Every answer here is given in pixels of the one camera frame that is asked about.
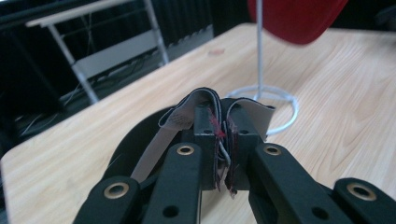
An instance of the table surface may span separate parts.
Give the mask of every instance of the table surface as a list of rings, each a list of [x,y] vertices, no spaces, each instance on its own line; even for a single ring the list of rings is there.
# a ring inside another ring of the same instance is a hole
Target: table surface
[[[328,30],[307,46],[265,33],[264,82],[298,98],[300,114],[268,138],[318,182],[367,180],[396,198],[396,35]],[[120,140],[140,120],[198,87],[220,97],[257,82],[256,28],[230,32],[110,95],[1,160],[11,223],[71,223]],[[287,121],[282,105],[272,127]],[[202,223],[254,223],[248,193],[203,193]]]

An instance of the ribbon cable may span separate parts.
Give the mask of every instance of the ribbon cable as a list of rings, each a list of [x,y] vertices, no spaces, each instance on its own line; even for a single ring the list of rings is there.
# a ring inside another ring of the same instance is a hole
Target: ribbon cable
[[[200,88],[192,91],[160,119],[160,130],[146,147],[131,174],[131,178],[141,183],[149,176],[177,133],[192,126],[195,107],[205,102],[209,102],[212,105],[213,114],[221,127],[224,119],[222,118],[221,102],[218,94],[209,88]],[[246,109],[257,132],[262,136],[262,139],[265,139],[268,125],[275,109],[247,98],[240,98],[234,100],[229,106],[226,113],[227,116],[235,105],[241,105]]]

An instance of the cable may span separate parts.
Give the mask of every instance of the cable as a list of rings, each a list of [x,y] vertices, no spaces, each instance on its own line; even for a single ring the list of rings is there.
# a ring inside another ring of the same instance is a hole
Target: cable
[[[74,97],[74,95],[76,94],[76,92],[78,92],[78,87],[79,87],[79,86],[80,86],[80,84],[78,84],[78,85],[76,86],[76,88],[73,90],[72,95],[71,95],[71,96],[69,97],[69,99],[67,99],[66,102],[64,103],[64,106],[66,106],[66,105],[73,99],[73,97]],[[30,133],[34,133],[34,132],[40,131],[41,129],[43,129],[44,127],[46,127],[46,126],[49,125],[50,123],[52,123],[58,116],[59,116],[59,113],[56,113],[56,114],[53,116],[53,118],[50,119],[47,123],[41,125],[40,127],[34,128],[33,130],[30,131]],[[40,114],[40,115],[38,115],[37,117],[35,117],[35,118],[32,120],[32,122],[30,122],[30,124],[25,128],[25,130],[21,133],[21,136],[24,136],[24,135],[32,128],[33,124],[35,124],[35,122],[36,122],[38,119],[42,118],[42,117],[43,117],[42,114]]]
[[[241,95],[241,93],[243,93],[243,92],[256,91],[257,89],[258,89],[257,85],[240,88],[235,91],[229,92],[226,95],[226,97],[233,97],[233,96]],[[291,119],[288,122],[286,122],[284,125],[281,125],[277,128],[268,130],[267,135],[274,135],[274,134],[281,133],[281,132],[285,131],[297,119],[298,113],[300,111],[300,107],[298,105],[297,99],[294,96],[292,96],[291,94],[289,94],[288,92],[286,92],[278,87],[264,85],[264,86],[262,86],[261,93],[263,93],[263,95],[261,95],[261,97],[260,97],[262,99],[265,98],[265,99],[270,99],[270,100],[280,100],[280,101],[286,101],[286,102],[291,103],[291,107],[293,109],[293,115],[291,116]],[[247,95],[247,98],[257,101],[257,100],[259,100],[259,94],[256,93],[254,95]]]

